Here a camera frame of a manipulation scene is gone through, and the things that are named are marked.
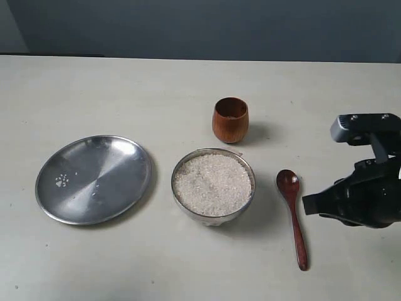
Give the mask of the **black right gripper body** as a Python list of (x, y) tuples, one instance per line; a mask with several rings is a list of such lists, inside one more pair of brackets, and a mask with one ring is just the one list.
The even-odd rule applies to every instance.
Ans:
[(335, 219), (347, 226), (386, 228), (400, 221), (400, 157), (360, 161), (335, 182)]

